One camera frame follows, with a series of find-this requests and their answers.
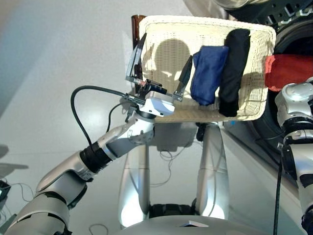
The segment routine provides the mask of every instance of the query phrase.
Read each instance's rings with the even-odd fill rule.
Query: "wire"
[[[279,169],[278,169],[278,176],[277,176],[277,186],[276,186],[273,235],[277,235],[277,228],[278,228],[279,197],[280,197],[280,185],[281,185],[281,180],[282,180],[282,171],[283,171],[283,165],[282,165],[282,161],[280,161]]]
[[[186,147],[187,147],[189,144],[190,144],[190,143],[187,143],[187,144],[183,147],[183,149],[182,149],[180,152],[178,152],[176,155],[172,155],[171,152],[166,151],[166,150],[160,151],[160,157],[161,157],[165,162],[168,162],[168,165],[167,165],[167,166],[168,166],[169,176],[168,176],[168,178],[167,178],[165,181],[163,181],[163,182],[150,184],[150,187],[152,187],[152,188],[157,188],[157,187],[160,187],[160,186],[165,185],[167,182],[170,181],[170,179],[171,179],[171,177],[172,177],[172,169],[171,169],[171,166],[172,166],[172,164],[173,164],[173,160],[175,160],[175,159],[186,149]]]
[[[4,216],[4,221],[0,224],[0,226],[2,226],[3,224],[5,224],[7,218],[6,218],[6,214],[3,211],[0,211],[0,214]]]
[[[0,188],[0,189],[2,190],[2,189],[10,188],[10,187],[12,187],[12,186],[14,186],[14,185],[19,185],[19,186],[21,187],[21,190],[22,190],[22,199],[23,199],[23,201],[25,201],[25,202],[30,202],[31,200],[26,200],[26,199],[24,198],[24,190],[23,190],[23,185],[27,186],[27,187],[30,189],[32,196],[34,197],[34,192],[33,192],[33,190],[31,189],[31,187],[30,187],[28,184],[25,184],[25,183],[15,183],[15,184],[11,184],[11,185],[9,185],[9,186],[6,186],[6,187]]]
[[[119,95],[123,98],[126,98],[126,95],[122,92],[118,92],[118,91],[115,91],[115,90],[111,90],[111,89],[107,89],[107,88],[104,88],[104,87],[97,87],[97,86],[81,86],[81,87],[78,87],[76,88],[71,97],[70,97],[70,106],[72,108],[72,112],[73,112],[73,115],[75,117],[75,120],[77,121],[80,129],[83,131],[87,141],[88,141],[88,144],[89,145],[92,145],[91,143],[91,140],[90,140],[90,137],[87,133],[87,131],[85,130],[84,126],[82,125],[80,119],[78,118],[77,116],[77,113],[76,113],[76,109],[75,109],[75,96],[76,94],[79,92],[79,91],[82,91],[82,90],[96,90],[96,91],[101,91],[101,92],[107,92],[107,93],[111,93],[111,94],[115,94],[115,95]]]
[[[105,228],[106,231],[107,231],[107,235],[109,234],[109,229],[108,229],[108,227],[105,226],[104,224],[91,224],[91,225],[89,226],[89,228],[88,228],[91,235],[94,235],[93,232],[91,231],[91,228],[94,227],[94,226],[101,226],[101,227]]]
[[[256,139],[255,141],[271,141],[271,140],[274,140],[274,139],[276,139],[276,138],[282,136],[283,134],[284,134],[284,132],[283,132],[283,133],[280,133],[280,134],[277,135],[277,136],[273,136],[273,137],[269,137],[269,138],[258,138],[258,139]]]
[[[114,111],[114,109],[116,109],[118,106],[123,105],[123,104],[126,104],[126,103],[129,103],[129,101],[121,102],[121,103],[115,105],[115,106],[111,109],[111,111],[109,112],[109,122],[108,122],[108,127],[107,127],[107,131],[106,131],[106,132],[109,132],[109,130],[110,130],[110,126],[111,126],[111,115],[112,115],[112,112]]]

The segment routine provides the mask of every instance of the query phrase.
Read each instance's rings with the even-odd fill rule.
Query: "wicker basket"
[[[189,55],[199,51],[203,45],[224,45],[227,34],[236,28],[251,31],[250,51],[241,81],[237,116],[231,118],[221,115],[218,98],[209,106],[199,106],[191,98],[190,84],[195,70],[193,67],[183,102],[175,102],[174,114],[157,118],[157,122],[259,118],[264,111],[268,92],[263,78],[264,62],[266,56],[273,53],[276,34],[269,26],[202,17],[148,16],[140,22],[140,36],[147,33],[141,58],[143,77],[161,83],[169,93],[176,89],[179,75]]]

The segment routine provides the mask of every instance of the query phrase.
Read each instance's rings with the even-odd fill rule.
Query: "white floor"
[[[71,92],[81,85],[129,92],[131,86],[124,77],[132,48],[130,16],[191,15],[184,2],[187,1],[1,1],[0,149],[8,147],[8,153],[0,158],[0,174],[11,184],[26,183],[34,190],[50,169],[85,148],[87,142],[71,113]],[[116,103],[118,97],[108,94],[78,95],[78,115],[93,141],[104,134],[108,113]],[[113,126],[122,124],[124,119],[121,109],[116,110]],[[191,204],[196,195],[200,155],[198,144],[185,149],[173,163],[171,180],[151,190],[152,203]],[[165,180],[167,163],[160,159],[155,147],[151,148],[150,159],[152,183]],[[254,179],[263,176],[260,172],[250,177],[253,171],[244,170],[247,165],[240,156],[230,162],[238,167],[228,166],[233,174],[230,181],[236,188],[231,192],[235,197],[231,198],[232,207],[238,215],[233,220],[271,233],[274,188],[265,182],[238,200],[236,193],[247,190]],[[88,226],[93,223],[105,224],[110,234],[120,229],[116,211],[123,164],[121,158],[101,172],[72,210],[70,229],[75,235],[88,234]],[[27,188],[24,194],[30,199]],[[269,206],[260,210],[260,203]],[[25,204],[21,189],[13,186],[7,201],[11,213],[18,213]],[[301,211],[299,206],[295,208],[290,215],[281,212],[281,234],[300,234],[300,217],[298,224],[295,218]],[[101,227],[93,231],[95,235],[105,234]]]

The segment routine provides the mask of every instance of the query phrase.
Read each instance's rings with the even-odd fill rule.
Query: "red cloth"
[[[265,60],[265,85],[274,92],[286,84],[305,82],[313,77],[313,56],[279,54]]]

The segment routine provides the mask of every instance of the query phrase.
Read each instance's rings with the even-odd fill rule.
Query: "blue cloth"
[[[228,47],[202,46],[194,54],[195,74],[191,83],[191,97],[200,105],[213,104],[215,91],[221,82],[221,74],[228,55]]]

